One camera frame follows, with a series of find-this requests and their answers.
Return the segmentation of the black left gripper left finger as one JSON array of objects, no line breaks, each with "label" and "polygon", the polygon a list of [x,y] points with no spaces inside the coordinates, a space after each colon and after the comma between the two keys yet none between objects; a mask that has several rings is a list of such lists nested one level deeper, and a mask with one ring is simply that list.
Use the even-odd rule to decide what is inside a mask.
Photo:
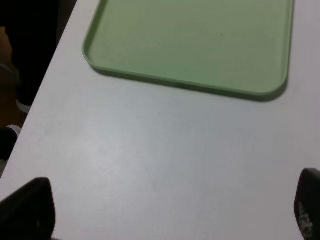
[{"label": "black left gripper left finger", "polygon": [[50,240],[56,224],[51,182],[38,177],[0,202],[2,240]]}]

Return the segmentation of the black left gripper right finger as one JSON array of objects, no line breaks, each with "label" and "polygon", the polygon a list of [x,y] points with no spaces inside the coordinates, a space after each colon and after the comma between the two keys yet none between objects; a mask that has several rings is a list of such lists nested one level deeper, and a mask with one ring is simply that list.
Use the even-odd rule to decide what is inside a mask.
[{"label": "black left gripper right finger", "polygon": [[294,214],[305,240],[320,238],[320,171],[305,168],[299,177],[294,200]]}]

